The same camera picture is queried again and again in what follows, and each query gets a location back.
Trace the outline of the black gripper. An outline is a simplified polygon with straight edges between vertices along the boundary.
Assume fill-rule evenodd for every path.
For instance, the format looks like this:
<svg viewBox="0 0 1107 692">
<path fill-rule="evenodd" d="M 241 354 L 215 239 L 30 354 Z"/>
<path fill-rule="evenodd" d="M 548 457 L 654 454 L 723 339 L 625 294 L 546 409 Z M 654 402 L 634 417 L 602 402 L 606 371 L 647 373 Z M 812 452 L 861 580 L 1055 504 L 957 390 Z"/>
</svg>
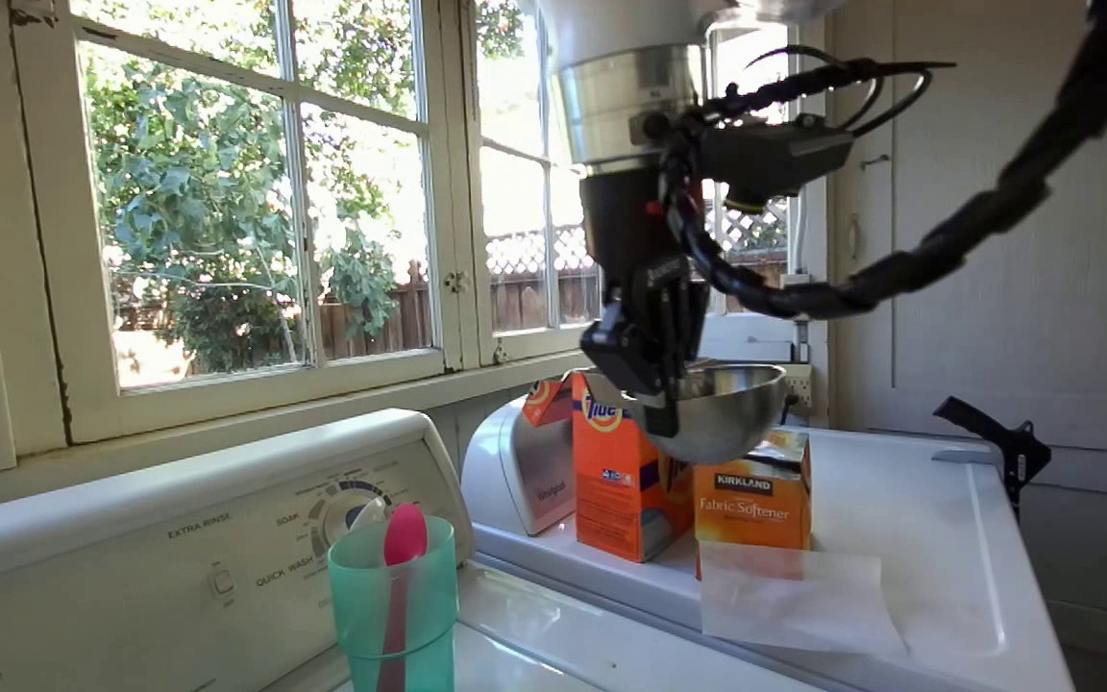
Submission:
<svg viewBox="0 0 1107 692">
<path fill-rule="evenodd" d="M 602 268 L 602 313 L 579 336 L 589 363 L 622 391 L 647 398 L 654 437 L 682 431 L 668 390 L 697 358 L 706 289 L 668 231 L 654 168 L 579 180 L 589 257 Z"/>
</svg>

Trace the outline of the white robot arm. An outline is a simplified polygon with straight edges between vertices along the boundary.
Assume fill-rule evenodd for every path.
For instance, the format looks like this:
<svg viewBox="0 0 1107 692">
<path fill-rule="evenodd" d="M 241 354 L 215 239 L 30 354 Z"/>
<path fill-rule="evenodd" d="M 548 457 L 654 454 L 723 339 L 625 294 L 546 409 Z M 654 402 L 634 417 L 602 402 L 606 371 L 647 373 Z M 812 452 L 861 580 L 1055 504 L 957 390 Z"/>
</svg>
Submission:
<svg viewBox="0 0 1107 692">
<path fill-rule="evenodd" d="M 686 431 L 686 379 L 701 358 L 706 284 L 663 207 L 666 123 L 701 99 L 697 52 L 723 0 L 533 0 L 554 43 L 589 257 L 602 313 L 589 363 L 654 437 Z"/>
</svg>

